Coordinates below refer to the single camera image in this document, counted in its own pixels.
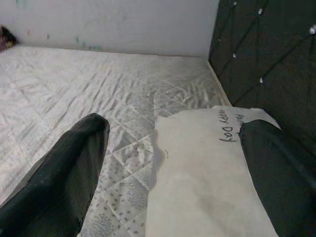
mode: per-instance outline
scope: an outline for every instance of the quilted mattress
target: quilted mattress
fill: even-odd
[[[76,121],[111,126],[79,237],[144,237],[158,116],[227,105],[200,58],[17,46],[0,54],[0,203]]]

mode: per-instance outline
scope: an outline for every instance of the dark gray headboard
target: dark gray headboard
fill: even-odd
[[[316,0],[221,0],[209,61],[234,106],[258,107],[316,155]]]

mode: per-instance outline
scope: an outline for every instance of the white wall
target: white wall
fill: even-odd
[[[1,0],[22,43],[207,58],[219,0]]]

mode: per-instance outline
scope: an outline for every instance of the stuffed toy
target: stuffed toy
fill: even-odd
[[[17,44],[16,37],[4,26],[0,26],[0,51],[13,47]]]

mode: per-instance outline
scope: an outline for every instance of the upholstered headboard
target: upholstered headboard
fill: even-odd
[[[315,32],[315,0],[221,0],[209,54],[234,106],[264,109],[314,155]]]

